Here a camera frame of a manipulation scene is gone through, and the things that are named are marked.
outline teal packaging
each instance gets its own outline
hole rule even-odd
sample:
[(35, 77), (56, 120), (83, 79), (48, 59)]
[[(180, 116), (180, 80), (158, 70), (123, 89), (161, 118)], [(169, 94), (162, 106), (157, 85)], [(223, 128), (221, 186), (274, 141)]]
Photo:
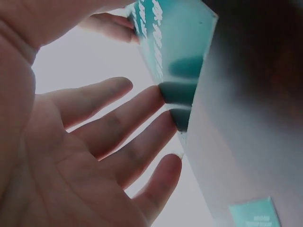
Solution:
[(236, 227), (280, 227), (271, 198), (230, 206)]
[(199, 0), (138, 0), (127, 10), (142, 56), (185, 144), (194, 94), (217, 15)]

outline skin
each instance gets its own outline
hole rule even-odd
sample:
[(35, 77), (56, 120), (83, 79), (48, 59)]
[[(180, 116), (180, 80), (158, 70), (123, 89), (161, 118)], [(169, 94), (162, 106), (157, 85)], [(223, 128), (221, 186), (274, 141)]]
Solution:
[[(96, 11), (129, 3), (0, 0), (0, 226), (146, 227), (175, 189), (181, 160), (172, 154), (134, 198), (124, 192), (175, 134), (168, 112), (112, 153), (164, 104), (157, 86), (70, 133), (66, 129), (125, 95), (132, 83), (112, 78), (35, 95), (31, 66), (43, 45), (87, 23)], [(93, 17), (104, 24), (120, 20), (108, 14)], [(132, 30), (127, 23), (119, 25)], [(100, 32), (118, 34), (116, 26), (103, 27)]]

